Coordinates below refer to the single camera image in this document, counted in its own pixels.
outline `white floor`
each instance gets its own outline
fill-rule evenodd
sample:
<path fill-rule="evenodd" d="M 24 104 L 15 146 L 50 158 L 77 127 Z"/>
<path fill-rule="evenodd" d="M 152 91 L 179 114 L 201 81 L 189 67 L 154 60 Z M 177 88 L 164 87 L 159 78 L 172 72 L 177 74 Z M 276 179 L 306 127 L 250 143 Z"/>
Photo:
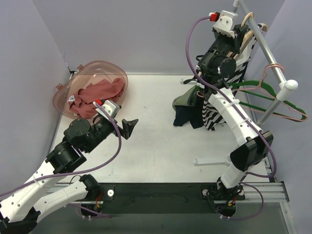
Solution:
<path fill-rule="evenodd" d="M 92 172 L 98 182 L 216 182 L 226 171 L 225 165 L 194 166 L 197 157 L 228 155 L 237 146 L 227 125 L 209 132 L 204 127 L 194 130 L 188 123 L 174 127 L 175 112 L 172 101 L 184 94 L 190 85 L 179 81 L 186 76 L 130 75 L 129 87 L 121 120 L 139 119 L 133 135 L 123 140 L 121 153 L 106 167 Z M 62 117 L 54 146 L 61 142 L 63 132 L 72 119 Z M 117 149 L 118 140 L 109 136 L 90 154 L 77 170 L 85 170 L 107 161 Z M 263 162 L 252 169 L 267 175 Z M 69 182 L 67 177 L 60 182 Z M 247 176 L 246 182 L 268 182 L 266 178 Z"/>

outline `lavender wall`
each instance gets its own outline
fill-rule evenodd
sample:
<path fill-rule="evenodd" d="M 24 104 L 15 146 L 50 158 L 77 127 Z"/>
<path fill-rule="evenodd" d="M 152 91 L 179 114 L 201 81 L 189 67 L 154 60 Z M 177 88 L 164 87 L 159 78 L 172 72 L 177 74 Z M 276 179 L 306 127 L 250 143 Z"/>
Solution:
<path fill-rule="evenodd" d="M 31 0 L 0 1 L 0 193 L 47 155 L 59 114 L 51 100 L 69 71 Z"/>

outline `red cloth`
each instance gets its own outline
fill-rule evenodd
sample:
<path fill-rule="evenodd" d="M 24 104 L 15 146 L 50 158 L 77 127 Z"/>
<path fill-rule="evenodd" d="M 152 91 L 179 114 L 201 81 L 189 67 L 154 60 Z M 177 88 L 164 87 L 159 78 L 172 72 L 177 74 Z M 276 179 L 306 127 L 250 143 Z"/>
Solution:
<path fill-rule="evenodd" d="M 68 102 L 69 109 L 82 118 L 91 118 L 97 113 L 96 107 L 93 105 L 96 99 L 116 102 L 123 93 L 123 87 L 124 83 L 120 78 L 114 79 L 113 83 L 103 79 L 96 84 L 89 84 L 85 89 L 79 89 L 74 94 L 74 100 Z"/>

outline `white cable clip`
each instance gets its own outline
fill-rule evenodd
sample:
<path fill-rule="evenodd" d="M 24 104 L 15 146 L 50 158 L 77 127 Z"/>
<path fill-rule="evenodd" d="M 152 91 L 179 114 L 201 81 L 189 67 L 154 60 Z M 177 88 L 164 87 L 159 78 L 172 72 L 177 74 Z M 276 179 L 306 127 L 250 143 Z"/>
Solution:
<path fill-rule="evenodd" d="M 36 184 L 38 184 L 38 186 L 39 186 L 40 188 L 43 188 L 43 185 L 40 184 L 40 182 L 36 180 L 35 174 L 33 174 L 33 180 L 34 180 L 34 182 L 35 182 Z"/>
<path fill-rule="evenodd" d="M 229 102 L 229 103 L 225 106 L 225 108 L 223 109 L 223 111 L 220 112 L 220 115 L 222 115 L 223 112 L 225 112 L 226 109 L 228 109 L 229 107 L 231 107 L 231 106 L 233 106 L 233 105 L 235 105 L 235 104 L 239 104 L 239 102 L 240 102 L 239 99 L 235 99 L 234 101 Z"/>
<path fill-rule="evenodd" d="M 198 86 L 199 88 L 202 88 L 202 89 L 204 89 L 205 88 L 205 85 L 203 85 L 203 84 L 201 84 L 201 83 L 196 83 L 196 86 Z"/>

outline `pink translucent basket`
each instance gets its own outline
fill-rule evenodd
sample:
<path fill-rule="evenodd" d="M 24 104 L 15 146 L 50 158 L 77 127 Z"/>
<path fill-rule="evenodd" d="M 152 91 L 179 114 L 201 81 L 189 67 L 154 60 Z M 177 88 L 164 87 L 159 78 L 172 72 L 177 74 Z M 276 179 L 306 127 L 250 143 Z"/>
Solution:
<path fill-rule="evenodd" d="M 113 83 L 114 79 L 120 78 L 124 82 L 123 93 L 117 101 L 121 105 L 126 96 L 128 87 L 128 77 L 126 73 L 118 66 L 106 61 L 93 61 L 85 66 L 80 65 L 79 71 L 65 84 L 59 84 L 56 88 L 58 91 L 53 96 L 53 106 L 56 110 L 69 118 L 79 118 L 69 110 L 67 100 L 79 89 L 86 88 L 90 83 L 96 84 L 102 80 L 108 80 Z"/>

